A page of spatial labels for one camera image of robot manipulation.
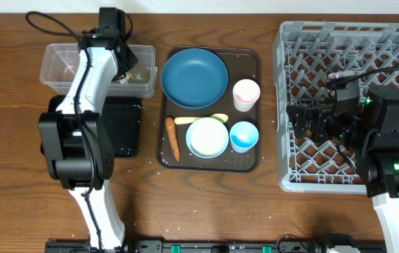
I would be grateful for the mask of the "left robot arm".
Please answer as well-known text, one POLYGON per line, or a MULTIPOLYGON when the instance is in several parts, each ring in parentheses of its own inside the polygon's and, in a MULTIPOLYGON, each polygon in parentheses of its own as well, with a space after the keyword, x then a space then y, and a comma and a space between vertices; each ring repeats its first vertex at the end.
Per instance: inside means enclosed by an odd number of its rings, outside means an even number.
POLYGON ((102 7, 97 27, 82 34, 67 30, 78 41, 79 67, 63 101, 38 122, 48 172, 79 205, 95 252, 129 250, 110 186, 114 149, 102 120, 110 84, 137 62, 126 44, 129 19, 118 8, 102 7))

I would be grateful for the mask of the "white tissue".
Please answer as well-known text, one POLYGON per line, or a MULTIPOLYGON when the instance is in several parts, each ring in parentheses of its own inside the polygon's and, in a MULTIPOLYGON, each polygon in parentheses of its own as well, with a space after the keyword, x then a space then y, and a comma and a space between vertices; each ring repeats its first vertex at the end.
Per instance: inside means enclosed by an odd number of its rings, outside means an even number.
POLYGON ((128 76, 128 75, 122 76, 122 77, 119 79, 119 82, 120 82, 121 84, 127 84, 128 81, 129 81, 129 76, 128 76))

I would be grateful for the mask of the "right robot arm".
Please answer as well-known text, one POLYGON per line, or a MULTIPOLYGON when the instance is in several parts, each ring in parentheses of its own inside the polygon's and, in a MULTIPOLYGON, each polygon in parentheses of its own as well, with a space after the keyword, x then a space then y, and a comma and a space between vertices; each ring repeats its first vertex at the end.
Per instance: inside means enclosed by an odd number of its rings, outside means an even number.
POLYGON ((354 154, 349 166, 366 186, 387 252, 399 252, 399 89, 373 86, 364 103, 356 82, 332 84, 332 99, 316 107, 286 107, 294 135, 334 140, 354 154))

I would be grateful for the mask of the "yellow snack wrapper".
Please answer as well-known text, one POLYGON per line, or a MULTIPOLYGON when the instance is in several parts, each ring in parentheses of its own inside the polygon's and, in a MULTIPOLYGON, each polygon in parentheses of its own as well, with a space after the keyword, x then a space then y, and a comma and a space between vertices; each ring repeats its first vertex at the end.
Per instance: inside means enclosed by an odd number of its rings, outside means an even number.
POLYGON ((146 84, 150 81, 150 73, 149 72, 128 72, 129 76, 128 83, 130 84, 146 84))

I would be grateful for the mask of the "pink plastic cup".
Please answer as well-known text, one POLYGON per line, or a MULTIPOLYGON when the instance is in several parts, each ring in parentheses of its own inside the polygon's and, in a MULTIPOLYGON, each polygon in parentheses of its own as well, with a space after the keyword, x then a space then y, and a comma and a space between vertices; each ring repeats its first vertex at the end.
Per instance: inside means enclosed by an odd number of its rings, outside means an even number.
POLYGON ((233 101, 240 112, 248 112, 260 98, 261 89, 251 79, 241 79, 233 87, 233 101))

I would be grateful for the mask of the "light blue plastic cup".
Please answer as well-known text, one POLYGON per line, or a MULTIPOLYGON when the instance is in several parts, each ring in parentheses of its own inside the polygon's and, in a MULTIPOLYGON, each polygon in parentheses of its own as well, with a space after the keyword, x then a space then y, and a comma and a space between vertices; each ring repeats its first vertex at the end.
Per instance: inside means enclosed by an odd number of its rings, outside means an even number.
POLYGON ((238 122, 230 129, 232 149, 237 153, 245 153, 259 141, 259 130, 250 122, 238 122))

